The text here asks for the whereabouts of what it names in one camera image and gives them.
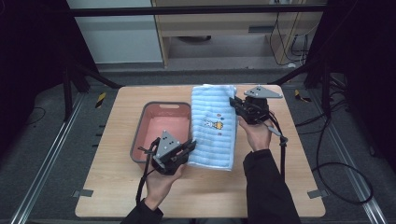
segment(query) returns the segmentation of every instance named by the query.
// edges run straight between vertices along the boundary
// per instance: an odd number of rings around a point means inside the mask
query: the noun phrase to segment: towel
[[[236,114],[230,106],[233,85],[203,85],[192,88],[191,128],[197,144],[188,165],[231,171],[236,137]]]

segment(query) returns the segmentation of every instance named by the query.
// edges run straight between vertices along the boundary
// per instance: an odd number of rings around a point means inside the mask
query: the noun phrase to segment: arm
[[[146,223],[160,223],[163,218],[163,212],[157,208],[152,211],[145,204],[145,199],[142,200],[121,222],[121,224],[146,224]]]
[[[247,125],[239,118],[239,124],[246,131],[247,140],[253,149],[244,160],[248,223],[301,223],[289,188],[268,149],[271,133],[265,126],[272,125],[271,121]]]
[[[180,165],[174,175],[161,175],[157,171],[147,176],[146,186],[148,196],[143,199],[121,222],[121,224],[156,224],[163,218],[163,212],[158,208],[168,195],[172,184],[182,176],[185,165]]]

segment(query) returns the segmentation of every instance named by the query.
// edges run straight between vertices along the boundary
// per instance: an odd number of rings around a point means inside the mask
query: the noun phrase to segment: metal bracket
[[[80,196],[91,197],[92,195],[93,195],[93,190],[82,189],[82,190],[75,190],[72,194],[72,197],[73,198],[79,198]]]
[[[326,189],[324,190],[316,189],[316,190],[308,191],[307,194],[310,199],[314,199],[317,197],[324,198],[330,195],[329,191],[327,191]]]
[[[246,96],[251,96],[253,98],[283,98],[282,94],[267,90],[261,85],[258,85],[255,88],[245,91],[244,94]]]
[[[173,149],[180,146],[180,142],[166,130],[163,130],[160,144],[158,145],[157,153],[153,159],[162,167],[165,168],[161,158],[170,153]]]

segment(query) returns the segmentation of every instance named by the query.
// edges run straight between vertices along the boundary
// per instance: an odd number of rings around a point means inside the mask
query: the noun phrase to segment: black curtain
[[[354,2],[329,1],[350,6]],[[396,150],[391,141],[396,139],[396,3],[358,0],[350,9],[323,14],[308,61],[326,59],[331,72],[346,75],[346,97],[357,120],[376,155],[387,158],[396,171]],[[329,36],[331,40],[323,47]],[[318,63],[308,72],[307,87],[321,82],[321,66]]]
[[[43,8],[69,6],[65,0],[0,0],[1,159],[34,109],[35,97],[62,83],[64,62],[54,43],[98,73],[75,19],[45,15]]]

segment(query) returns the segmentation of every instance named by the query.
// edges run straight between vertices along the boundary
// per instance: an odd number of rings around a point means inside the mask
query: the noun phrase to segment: black pole
[[[62,80],[64,82],[64,121],[67,121],[73,112],[72,88],[67,67],[62,73]]]
[[[268,12],[322,12],[337,10],[344,6],[315,5],[242,5],[242,6],[191,6],[191,7],[115,7],[115,8],[79,8],[70,10],[51,10],[45,12],[72,17],[104,16],[144,16],[144,15],[180,15],[180,14],[222,14],[222,13],[268,13]]]
[[[323,75],[322,75],[322,95],[321,106],[326,117],[329,119],[332,115],[330,107],[330,65],[329,59],[323,59]]]
[[[309,71],[309,69],[311,69],[312,67],[314,67],[315,65],[317,65],[318,60],[317,59],[313,59],[311,61],[306,62],[305,64],[303,64],[302,66],[294,69],[293,71],[291,71],[290,73],[288,73],[287,75],[281,77],[280,79],[277,79],[276,81],[273,82],[268,82],[268,85],[278,85],[281,86],[283,83],[291,80],[294,77],[297,77],[298,75],[300,75],[301,73],[307,72]]]
[[[85,66],[83,66],[79,63],[75,63],[75,67],[80,72],[82,72],[90,77],[95,78],[96,80],[106,84],[108,87],[111,87],[112,89],[119,89],[119,88],[123,87],[122,85],[119,85],[113,81],[108,80],[105,77],[100,76],[100,74],[97,74],[97,73],[91,71],[90,69],[86,68]]]

